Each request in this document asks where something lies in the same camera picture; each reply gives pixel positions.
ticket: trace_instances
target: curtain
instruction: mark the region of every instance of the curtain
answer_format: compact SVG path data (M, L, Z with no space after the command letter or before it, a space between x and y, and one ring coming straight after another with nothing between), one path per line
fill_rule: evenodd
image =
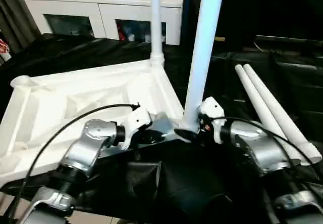
M15 54L40 36L24 0L0 0L0 30Z

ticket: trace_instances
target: cabinet glass door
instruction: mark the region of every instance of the cabinet glass door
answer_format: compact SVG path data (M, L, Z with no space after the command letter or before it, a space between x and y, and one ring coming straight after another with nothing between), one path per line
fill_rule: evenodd
M44 17L54 34L94 37L89 17L46 14Z

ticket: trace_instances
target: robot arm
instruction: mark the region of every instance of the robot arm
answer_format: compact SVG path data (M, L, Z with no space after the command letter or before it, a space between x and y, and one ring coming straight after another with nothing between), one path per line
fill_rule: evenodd
M132 136L151 124L146 109L139 107L123 123L89 120L67 150L47 186L38 190L17 224L64 224L71 216L82 185L91 177L102 148L129 148Z
M278 219L284 223L323 223L320 198L309 185L291 177L291 166L273 137L245 122L212 120L224 116L224 110L212 97L202 103L199 113L201 131L210 131L217 144L231 144L241 150L253 165Z

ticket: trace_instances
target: pvc pipe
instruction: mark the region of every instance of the pvc pipe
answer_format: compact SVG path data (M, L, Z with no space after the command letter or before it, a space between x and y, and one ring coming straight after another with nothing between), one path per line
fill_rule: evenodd
M162 48L162 18L160 15L160 0L151 1L151 65L164 66L164 54Z
M300 150L302 150L313 163L322 160L322 155L316 147L307 141L301 131L297 128L292 119L288 116L283 107L275 99L273 94L268 90L262 80L258 77L250 65L243 66L248 77L253 85L256 87L263 101L273 114L279 126L282 128L288 140L294 143ZM308 165L307 162L302 162L302 165Z
M8 52L1 53L0 55L5 60L5 62L8 61L11 58L11 55Z
M255 108L257 115L259 116L259 119L260 119L261 123L263 124L263 126L266 129L270 130L271 132L274 132L277 135L287 139L285 134L283 133L282 129L280 128L280 126L276 122L273 114L268 109L266 103L263 101L259 92L254 87L250 78L248 77L248 75L244 71L243 67L241 65L237 65L235 67L235 70L236 70L236 72L240 78L240 81L241 81L244 89L246 90L246 92L250 98L250 101L251 101L253 107ZM279 138L277 138L277 140L285 148L285 150L287 151L287 153L291 159L303 160L302 157L300 156L300 154L292 146L288 145L286 142L284 142L283 140L281 140Z
M182 127L197 132L198 107L202 103L208 66L222 0L201 0Z

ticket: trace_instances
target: black cable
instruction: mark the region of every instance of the black cable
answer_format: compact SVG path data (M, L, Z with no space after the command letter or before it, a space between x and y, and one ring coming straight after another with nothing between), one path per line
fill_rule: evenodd
M90 110L78 117L76 117L75 119L71 120L70 122L66 123L64 126L62 126L46 143L45 145L41 148L41 150L38 152L38 154L36 155L36 158L34 159L34 161L32 162L26 177L24 178L24 181L20 187L20 190L18 192L18 194L15 196L14 200L13 200L13 205L11 205L11 209L7 210L8 211L8 218L9 218L9 224L13 224L14 222L14 217L19 205L19 201L21 199L22 193L27 185L27 181L31 175L31 172L33 171L39 157L41 156L41 154L45 151L45 149L50 145L51 142L53 142L53 140L62 132L64 131L67 127L69 127L70 125L72 125L73 123L77 122L78 120L92 114L95 113L97 111L103 110L103 109L108 109L108 108L114 108L114 107L131 107L133 110L135 110L138 105L134 105L134 104L112 104L112 105L105 105L93 110Z
M287 154L287 152L285 151L285 149L283 148L283 146L281 145L281 143L279 141L277 141L276 137L285 141L287 144L291 145L293 148L295 148L304 158L305 160L310 164L310 166L313 168L313 170L315 171L316 175L319 177L320 180L323 180L323 174L320 172L320 170L318 170L316 168L316 166L313 164L313 162L306 156L306 154L300 150L295 144L291 143L289 140L277 135L276 133L260 126L257 123L254 123L252 121L246 120L246 119L242 119L242 118L237 118L237 117L217 117L217 118L211 118L211 120L235 120L235 121L241 121L241 122L245 122L248 123L252 126L258 127L259 129L263 130L265 133L267 133L267 135L270 135L273 137L273 139L275 139L275 142L277 143L277 145L281 148L281 150L283 151L284 155L286 156L287 161L289 162L291 168L293 168L295 171L295 165L293 164L292 160L290 159L289 155Z

